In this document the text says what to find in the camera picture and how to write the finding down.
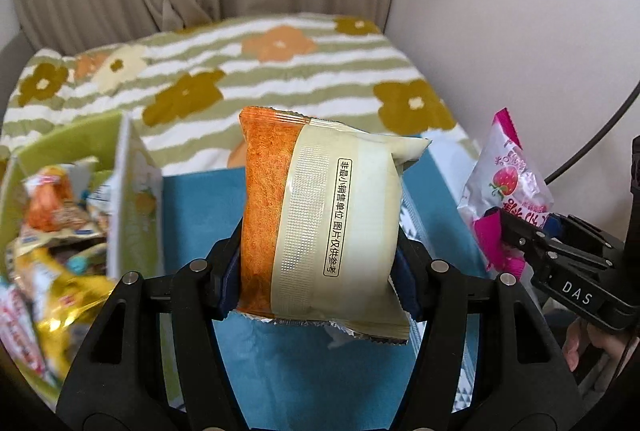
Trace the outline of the blue patterned cloth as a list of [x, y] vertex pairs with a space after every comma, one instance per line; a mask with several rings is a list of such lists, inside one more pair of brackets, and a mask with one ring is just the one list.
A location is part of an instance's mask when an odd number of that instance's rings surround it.
[[197, 428], [390, 429], [414, 321], [465, 343], [484, 272], [460, 146], [307, 127], [284, 158], [163, 182], [172, 336]]

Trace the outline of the french fries snack bag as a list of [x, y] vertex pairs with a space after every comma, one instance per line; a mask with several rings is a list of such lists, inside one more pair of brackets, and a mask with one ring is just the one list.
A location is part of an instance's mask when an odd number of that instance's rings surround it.
[[98, 158], [90, 156], [48, 165], [23, 181], [28, 202], [17, 238], [22, 252], [104, 237], [84, 204], [97, 163]]

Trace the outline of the green storage box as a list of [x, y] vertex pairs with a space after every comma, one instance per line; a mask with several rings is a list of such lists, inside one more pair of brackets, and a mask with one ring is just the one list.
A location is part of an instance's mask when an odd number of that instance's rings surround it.
[[[129, 115], [111, 112], [73, 121], [11, 154], [1, 180], [1, 283], [21, 292], [14, 281], [14, 260], [30, 252], [17, 246], [28, 202], [23, 181], [44, 166], [90, 156], [98, 163], [84, 204], [104, 237], [38, 248], [47, 249], [70, 272], [104, 275], [115, 284], [130, 269], [145, 277], [163, 274], [162, 173]], [[12, 361], [29, 388], [55, 407], [65, 379], [56, 379], [48, 366], [48, 379], [39, 379], [17, 359]]]

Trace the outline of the orange cream snack packet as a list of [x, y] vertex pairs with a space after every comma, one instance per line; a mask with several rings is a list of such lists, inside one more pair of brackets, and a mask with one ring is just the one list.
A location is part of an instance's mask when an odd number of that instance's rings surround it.
[[247, 106], [240, 312], [332, 325], [352, 336], [409, 339], [390, 279], [402, 175], [427, 139]]

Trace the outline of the yellow gold snack bag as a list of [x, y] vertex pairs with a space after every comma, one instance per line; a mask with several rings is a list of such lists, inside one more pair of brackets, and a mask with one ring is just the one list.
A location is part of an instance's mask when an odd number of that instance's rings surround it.
[[14, 281], [32, 308], [32, 322], [52, 375], [62, 381], [115, 283], [77, 275], [36, 248], [14, 260]]

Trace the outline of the floral striped quilt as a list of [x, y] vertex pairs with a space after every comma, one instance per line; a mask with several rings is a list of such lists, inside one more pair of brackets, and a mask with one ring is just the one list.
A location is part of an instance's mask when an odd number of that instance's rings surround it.
[[445, 102], [374, 23], [323, 14], [236, 18], [75, 55], [39, 50], [2, 116], [1, 153], [121, 110], [168, 176], [236, 167], [247, 106], [424, 136], [439, 165], [477, 156]]

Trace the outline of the pink strawberry snack packet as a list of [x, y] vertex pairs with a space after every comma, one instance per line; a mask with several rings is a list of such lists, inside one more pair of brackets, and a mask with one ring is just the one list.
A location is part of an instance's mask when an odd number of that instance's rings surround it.
[[540, 229], [552, 207], [552, 194], [525, 156], [509, 110], [499, 110], [458, 205], [488, 269], [515, 277], [525, 269], [523, 252], [502, 241], [501, 211]]

